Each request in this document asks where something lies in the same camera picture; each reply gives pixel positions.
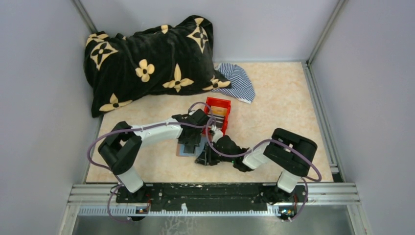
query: metal frame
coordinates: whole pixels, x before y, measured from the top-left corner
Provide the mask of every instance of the metal frame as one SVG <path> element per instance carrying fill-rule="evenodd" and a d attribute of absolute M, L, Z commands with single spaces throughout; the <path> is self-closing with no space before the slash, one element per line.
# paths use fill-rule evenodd
<path fill-rule="evenodd" d="M 84 23 L 91 31 L 96 33 L 97 29 L 84 8 L 81 0 L 71 0 L 78 10 Z M 344 6 L 348 0 L 339 0 L 333 13 L 331 14 L 326 27 L 324 28 L 317 44 L 315 45 L 310 58 L 307 61 L 301 61 L 311 99 L 313 102 L 314 110 L 316 112 L 317 121 L 319 124 L 320 132 L 322 134 L 324 147 L 329 159 L 330 169 L 333 174 L 340 174 L 341 178 L 345 180 L 345 174 L 342 168 L 342 164 L 337 151 L 336 143 L 333 139 L 333 135 L 330 129 L 330 124 L 324 109 L 323 100 L 320 95 L 319 86 L 312 70 L 312 64 L 321 50 L 324 42 L 328 38 L 339 14 L 344 9 Z M 59 234 L 71 235 L 75 226 L 76 218 L 80 216 L 88 215 L 106 215 L 107 203 L 110 196 L 110 188 L 113 184 L 81 184 L 73 185 L 68 203 L 66 206 L 64 218 L 62 220 Z M 354 183 L 309 183 L 309 202 L 307 206 L 330 206 L 330 205 L 346 205 L 350 224 L 353 227 L 355 234 L 357 235 L 370 235 L 371 230 L 366 219 L 366 215 L 363 211 L 360 197 Z M 285 206 L 286 204 L 280 203 L 276 206 Z M 110 202 L 110 210 L 117 216 L 128 216 L 135 211 L 137 207 L 145 207 L 143 204 L 118 204 L 115 202 L 115 197 Z M 209 212 L 198 213 L 187 211 L 186 208 L 182 208 L 182 211 L 162 211 L 162 212 L 150 212 L 149 216 L 275 216 L 273 208 L 269 208 L 270 211 L 263 213 L 255 212 Z"/>

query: beige floor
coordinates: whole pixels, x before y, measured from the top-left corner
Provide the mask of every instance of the beige floor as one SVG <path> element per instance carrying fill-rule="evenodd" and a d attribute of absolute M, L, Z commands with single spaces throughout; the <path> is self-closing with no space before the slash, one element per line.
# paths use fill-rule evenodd
<path fill-rule="evenodd" d="M 127 121 L 130 125 L 163 121 L 174 114 L 184 114 L 188 107 L 206 97 L 231 100 L 231 113 L 227 135 L 241 147 L 253 147 L 268 139 L 274 129 L 281 127 L 312 139 L 318 149 L 313 163 L 323 176 L 332 182 L 330 167 L 322 137 L 311 102 L 301 63 L 239 63 L 252 80 L 256 97 L 246 104 L 219 93 L 191 96 L 146 96 L 104 116 L 100 134 L 112 130 L 116 123 Z M 177 141 L 170 140 L 140 149 L 134 167 L 145 182 L 275 182 L 282 168 L 275 163 L 260 166 L 243 173 L 231 164 L 202 166 L 194 157 L 177 157 Z M 93 160 L 105 164 L 95 151 Z M 311 169 L 309 176 L 316 177 Z M 113 174 L 91 166 L 87 182 L 115 182 Z"/>

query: black mounting plate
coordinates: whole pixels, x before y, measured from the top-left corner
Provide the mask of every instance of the black mounting plate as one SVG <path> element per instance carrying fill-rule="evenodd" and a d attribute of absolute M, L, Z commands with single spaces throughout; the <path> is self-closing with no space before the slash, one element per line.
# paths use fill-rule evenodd
<path fill-rule="evenodd" d="M 190 212 L 243 212 L 266 211 L 264 192 L 274 190 L 275 183 L 146 183 L 131 194 L 126 187 L 117 192 L 117 203 L 147 203 L 151 199 L 151 211 L 181 211 L 186 203 Z M 296 186 L 298 201 L 304 200 L 304 186 Z M 285 202 L 294 202 L 293 197 Z"/>

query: black blanket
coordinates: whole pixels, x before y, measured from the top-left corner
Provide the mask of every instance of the black blanket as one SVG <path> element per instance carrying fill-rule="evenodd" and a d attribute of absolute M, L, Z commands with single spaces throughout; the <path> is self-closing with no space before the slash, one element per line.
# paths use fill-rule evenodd
<path fill-rule="evenodd" d="M 191 95 L 229 88 L 231 82 L 213 67 L 212 49 L 212 23 L 200 16 L 131 37 L 90 35 L 84 70 L 93 87 L 92 116 L 148 94 Z"/>

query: small box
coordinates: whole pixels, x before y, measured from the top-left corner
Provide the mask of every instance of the small box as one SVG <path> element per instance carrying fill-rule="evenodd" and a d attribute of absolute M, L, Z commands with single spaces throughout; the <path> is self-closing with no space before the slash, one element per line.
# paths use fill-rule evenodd
<path fill-rule="evenodd" d="M 227 99 L 218 99 L 213 97 L 208 97 L 206 99 L 206 104 L 212 109 L 213 115 L 216 117 L 218 122 L 218 128 L 221 129 L 223 134 L 226 132 L 228 127 L 228 117 L 231 112 L 231 101 Z M 210 116 L 209 108 L 205 107 L 205 113 Z"/>

